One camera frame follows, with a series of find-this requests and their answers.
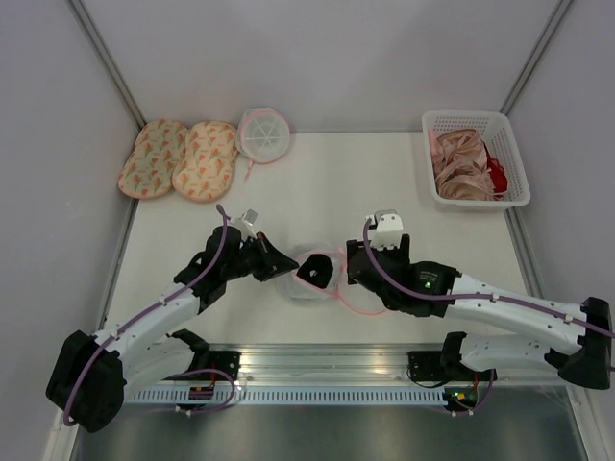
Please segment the white pink mesh laundry bag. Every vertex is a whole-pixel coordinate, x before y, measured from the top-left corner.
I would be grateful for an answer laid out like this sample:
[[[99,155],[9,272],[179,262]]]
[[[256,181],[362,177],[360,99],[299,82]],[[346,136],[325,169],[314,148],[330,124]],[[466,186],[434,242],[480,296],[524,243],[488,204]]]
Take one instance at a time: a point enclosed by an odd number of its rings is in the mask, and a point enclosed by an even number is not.
[[[378,316],[385,312],[383,307],[356,308],[344,295],[343,287],[349,284],[344,248],[326,243],[307,243],[294,247],[290,257],[299,267],[276,279],[276,287],[282,296],[302,305],[336,300],[363,316]]]

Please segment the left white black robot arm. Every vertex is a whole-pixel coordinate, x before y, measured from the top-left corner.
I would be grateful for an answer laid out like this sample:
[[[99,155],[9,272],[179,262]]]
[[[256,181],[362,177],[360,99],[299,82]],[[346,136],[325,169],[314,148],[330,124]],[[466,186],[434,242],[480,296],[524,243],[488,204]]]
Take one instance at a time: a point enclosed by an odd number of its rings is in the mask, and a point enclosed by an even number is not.
[[[151,305],[94,333],[76,330],[63,342],[45,395],[67,426],[96,432],[133,394],[165,378],[198,380],[209,371],[209,345],[183,327],[216,303],[230,281],[267,282],[298,268],[258,232],[216,228]]]

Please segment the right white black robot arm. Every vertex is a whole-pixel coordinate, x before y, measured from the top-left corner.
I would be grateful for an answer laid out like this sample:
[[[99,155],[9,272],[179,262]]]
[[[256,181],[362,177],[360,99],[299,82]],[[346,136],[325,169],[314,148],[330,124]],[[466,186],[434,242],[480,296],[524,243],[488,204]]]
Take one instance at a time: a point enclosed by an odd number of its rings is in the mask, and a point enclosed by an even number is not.
[[[457,318],[501,328],[498,340],[464,332],[447,335],[441,373],[460,379],[471,370],[545,368],[592,390],[611,386],[612,331],[607,301],[558,303],[500,290],[433,261],[411,262],[409,237],[377,250],[369,240],[346,243],[348,282],[375,294],[383,306],[417,318]]]

